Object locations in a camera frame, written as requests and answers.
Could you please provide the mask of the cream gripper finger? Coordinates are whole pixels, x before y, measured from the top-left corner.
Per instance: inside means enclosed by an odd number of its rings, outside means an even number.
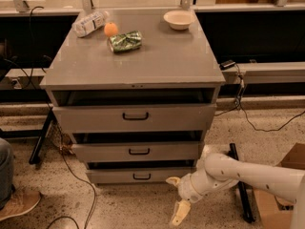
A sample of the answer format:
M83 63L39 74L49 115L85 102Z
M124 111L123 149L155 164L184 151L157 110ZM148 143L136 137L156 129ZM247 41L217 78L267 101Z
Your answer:
M177 187L178 184L180 183L180 178L179 177L168 177L166 179L166 182L173 185L174 187Z
M189 214L191 210L191 204L185 200L181 199L174 204L173 216L170 220L171 226L179 226L184 218Z

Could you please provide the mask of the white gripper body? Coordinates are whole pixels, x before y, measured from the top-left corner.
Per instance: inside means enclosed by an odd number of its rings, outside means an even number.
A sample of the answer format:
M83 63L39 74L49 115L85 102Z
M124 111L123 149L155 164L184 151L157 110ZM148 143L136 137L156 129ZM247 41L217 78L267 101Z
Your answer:
M183 176L178 183L178 194L190 203L197 203L210 192L210 182L205 170Z

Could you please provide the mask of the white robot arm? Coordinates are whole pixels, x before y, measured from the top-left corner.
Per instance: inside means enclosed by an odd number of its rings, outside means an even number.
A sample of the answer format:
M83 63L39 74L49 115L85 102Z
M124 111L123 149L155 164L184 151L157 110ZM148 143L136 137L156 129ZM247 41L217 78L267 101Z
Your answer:
M181 197L175 203L170 225L179 226L191 205L205 195L231 188L239 181L290 201L294 205L290 229L305 228L304 170L242 162L219 153L207 155L204 166L193 173L166 179Z

